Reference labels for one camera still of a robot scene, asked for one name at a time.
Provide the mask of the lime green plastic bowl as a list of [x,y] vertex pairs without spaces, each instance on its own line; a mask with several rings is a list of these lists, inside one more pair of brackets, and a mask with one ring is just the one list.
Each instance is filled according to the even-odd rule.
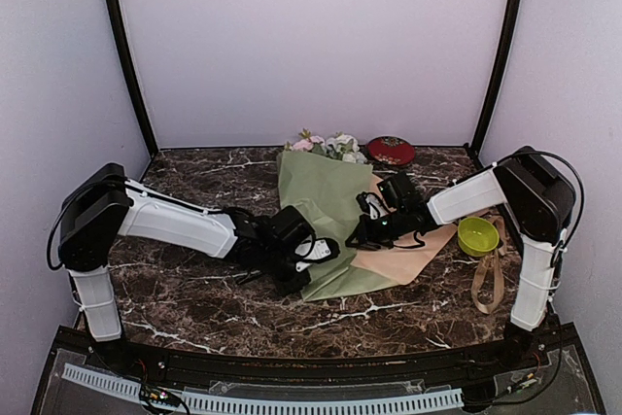
[[480,258],[497,249],[500,242],[500,234],[495,226],[489,221],[468,217],[458,224],[458,244],[467,255]]

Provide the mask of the pink rose fake flower stem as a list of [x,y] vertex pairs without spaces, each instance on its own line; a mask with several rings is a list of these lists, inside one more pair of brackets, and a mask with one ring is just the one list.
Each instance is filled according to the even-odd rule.
[[324,155],[326,153],[326,140],[319,135],[314,134],[311,130],[303,128],[298,133],[299,139],[294,142],[287,142],[284,145],[285,151],[305,152],[316,155]]

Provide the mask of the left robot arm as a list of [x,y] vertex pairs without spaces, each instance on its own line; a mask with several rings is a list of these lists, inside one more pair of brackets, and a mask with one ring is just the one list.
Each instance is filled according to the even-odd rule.
[[147,238],[224,259],[270,276],[285,293],[309,281],[322,249],[314,228],[294,207],[257,216],[240,207],[208,208],[162,194],[126,177],[117,163],[102,166],[61,204],[47,243],[52,270],[69,272],[100,358],[116,372],[137,364],[123,339],[108,256],[116,239]]

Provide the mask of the green and pink wrapping paper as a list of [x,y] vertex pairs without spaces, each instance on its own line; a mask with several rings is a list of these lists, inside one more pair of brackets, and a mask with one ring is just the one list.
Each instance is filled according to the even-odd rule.
[[362,213],[356,196],[376,192],[379,178],[368,164],[343,162],[306,152],[284,151],[277,156],[280,205],[292,205],[320,237],[339,243],[340,255],[309,268],[310,283],[301,291],[305,301],[325,300],[408,285],[424,270],[457,231],[445,225],[423,236],[426,245],[411,250],[410,235],[393,249],[376,252],[350,249],[346,238]]

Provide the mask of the white fake flower stem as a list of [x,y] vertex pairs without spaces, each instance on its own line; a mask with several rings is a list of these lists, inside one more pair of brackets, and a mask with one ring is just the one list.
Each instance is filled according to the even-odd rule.
[[331,159],[356,164],[367,163],[358,139],[352,135],[337,133],[326,140],[325,147],[326,155]]

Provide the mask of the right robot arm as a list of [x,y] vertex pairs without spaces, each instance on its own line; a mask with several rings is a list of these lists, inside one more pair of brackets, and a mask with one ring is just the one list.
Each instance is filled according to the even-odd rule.
[[560,262],[575,235],[585,206],[577,170],[566,177],[557,155],[525,146],[477,170],[430,197],[423,197],[403,172],[382,180],[377,192],[362,192],[359,222],[349,248],[393,248],[405,235],[422,247],[423,235],[476,212],[503,207],[520,236],[522,268],[509,321],[533,331],[542,323],[560,275]]

